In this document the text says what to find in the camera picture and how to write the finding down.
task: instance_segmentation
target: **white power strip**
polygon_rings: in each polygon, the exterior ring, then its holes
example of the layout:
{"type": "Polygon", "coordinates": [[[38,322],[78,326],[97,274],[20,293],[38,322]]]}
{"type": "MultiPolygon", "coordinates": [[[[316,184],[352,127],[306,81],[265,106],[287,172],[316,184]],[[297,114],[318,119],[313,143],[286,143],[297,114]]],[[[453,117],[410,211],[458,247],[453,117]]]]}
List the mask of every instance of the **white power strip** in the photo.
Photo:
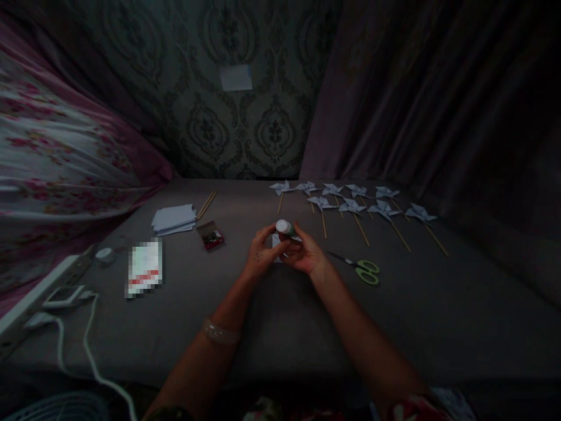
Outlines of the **white power strip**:
{"type": "Polygon", "coordinates": [[[74,285],[91,265],[88,253],[68,256],[0,319],[0,362],[25,338],[23,325],[41,310],[43,301],[58,288],[74,285]]]}

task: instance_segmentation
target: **roll of tape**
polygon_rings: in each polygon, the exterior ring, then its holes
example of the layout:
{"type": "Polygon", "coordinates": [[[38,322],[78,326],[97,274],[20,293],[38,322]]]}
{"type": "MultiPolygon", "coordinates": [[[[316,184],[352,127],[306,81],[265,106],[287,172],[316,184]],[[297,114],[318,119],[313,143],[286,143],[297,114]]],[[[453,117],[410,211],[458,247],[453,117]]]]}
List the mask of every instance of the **roll of tape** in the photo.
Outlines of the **roll of tape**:
{"type": "Polygon", "coordinates": [[[102,263],[111,263],[113,260],[115,260],[115,252],[113,251],[113,249],[107,247],[106,249],[99,250],[95,254],[95,258],[102,263]]]}

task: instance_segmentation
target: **person's left hand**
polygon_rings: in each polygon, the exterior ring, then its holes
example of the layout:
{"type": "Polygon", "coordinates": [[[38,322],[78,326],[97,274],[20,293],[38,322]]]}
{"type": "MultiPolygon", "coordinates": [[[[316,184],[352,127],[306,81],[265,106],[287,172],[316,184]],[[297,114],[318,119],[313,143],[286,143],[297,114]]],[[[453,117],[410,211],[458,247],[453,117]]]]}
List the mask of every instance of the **person's left hand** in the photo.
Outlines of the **person's left hand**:
{"type": "Polygon", "coordinates": [[[300,250],[300,245],[293,244],[291,240],[285,240],[277,244],[276,247],[269,249],[265,245],[265,240],[274,233],[275,230],[275,224],[271,224],[257,231],[255,238],[251,242],[250,252],[247,255],[242,277],[257,281],[265,274],[271,263],[281,254],[287,251],[300,250]]]}

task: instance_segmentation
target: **wrist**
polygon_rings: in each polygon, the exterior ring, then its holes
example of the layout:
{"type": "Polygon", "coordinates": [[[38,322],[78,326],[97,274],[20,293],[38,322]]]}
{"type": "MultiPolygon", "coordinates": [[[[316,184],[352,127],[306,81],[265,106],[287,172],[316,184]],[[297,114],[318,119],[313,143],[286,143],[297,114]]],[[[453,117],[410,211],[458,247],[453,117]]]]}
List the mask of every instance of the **wrist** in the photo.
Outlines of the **wrist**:
{"type": "Polygon", "coordinates": [[[310,279],[316,290],[334,281],[341,280],[337,269],[327,259],[314,267],[310,273],[310,279]]]}
{"type": "Polygon", "coordinates": [[[246,272],[245,270],[241,273],[240,277],[236,280],[236,283],[251,288],[253,288],[258,282],[259,282],[259,276],[246,272]]]}

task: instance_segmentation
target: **glue bottle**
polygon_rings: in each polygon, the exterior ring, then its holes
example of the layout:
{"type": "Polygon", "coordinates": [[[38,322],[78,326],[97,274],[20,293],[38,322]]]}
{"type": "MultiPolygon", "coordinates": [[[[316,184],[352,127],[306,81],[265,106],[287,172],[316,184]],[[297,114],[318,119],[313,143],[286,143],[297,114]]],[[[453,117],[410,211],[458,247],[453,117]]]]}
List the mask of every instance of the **glue bottle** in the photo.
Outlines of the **glue bottle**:
{"type": "Polygon", "coordinates": [[[285,221],[284,219],[279,219],[276,222],[276,230],[289,237],[294,237],[296,235],[294,227],[290,224],[290,222],[285,221]]]}

